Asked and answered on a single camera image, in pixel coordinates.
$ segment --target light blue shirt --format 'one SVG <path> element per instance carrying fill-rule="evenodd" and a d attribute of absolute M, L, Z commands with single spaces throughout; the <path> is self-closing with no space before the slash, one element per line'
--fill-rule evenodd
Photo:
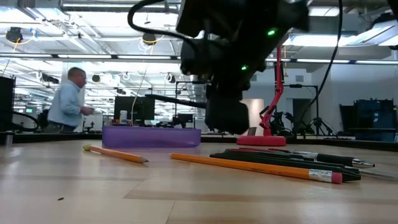
<path fill-rule="evenodd" d="M 80 88 L 72 81 L 63 82 L 55 93 L 47 119 L 73 127 L 79 126 L 81 121 L 79 92 Z"/>

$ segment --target computer monitor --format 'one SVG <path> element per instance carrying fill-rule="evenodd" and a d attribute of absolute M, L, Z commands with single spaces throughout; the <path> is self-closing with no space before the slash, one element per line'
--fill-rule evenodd
<path fill-rule="evenodd" d="M 192 123 L 193 114 L 177 114 L 177 119 L 186 123 Z"/>
<path fill-rule="evenodd" d="M 120 111 L 127 111 L 127 119 L 131 119 L 131 106 L 135 96 L 117 96 L 114 100 L 113 119 L 120 118 Z M 134 105 L 133 120 L 145 121 L 155 119 L 155 99 L 137 97 Z"/>

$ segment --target desk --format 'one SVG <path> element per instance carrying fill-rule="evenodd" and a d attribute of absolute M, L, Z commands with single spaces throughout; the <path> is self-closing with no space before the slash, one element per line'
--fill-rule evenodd
<path fill-rule="evenodd" d="M 99 140 L 15 144 L 0 148 L 2 224 L 398 223 L 398 182 L 364 176 L 328 184 L 173 161 L 169 149 L 134 151 L 135 164 L 83 152 Z M 207 156 L 234 144 L 178 149 Z M 398 173 L 398 153 L 291 145 L 298 151 L 356 156 Z"/>

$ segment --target red desk lamp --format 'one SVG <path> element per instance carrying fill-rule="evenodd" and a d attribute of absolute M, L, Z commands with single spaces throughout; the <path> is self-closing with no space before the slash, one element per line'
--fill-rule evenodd
<path fill-rule="evenodd" d="M 275 111 L 276 105 L 280 97 L 284 92 L 284 85 L 282 83 L 282 71 L 280 70 L 280 63 L 282 57 L 282 49 L 277 49 L 277 62 L 276 62 L 276 89 L 275 97 L 271 104 L 260 112 L 260 127 L 264 128 L 263 136 L 241 136 L 236 141 L 236 144 L 245 146 L 286 146 L 286 138 L 282 136 L 273 136 L 271 134 L 271 127 L 269 121 L 273 112 Z"/>

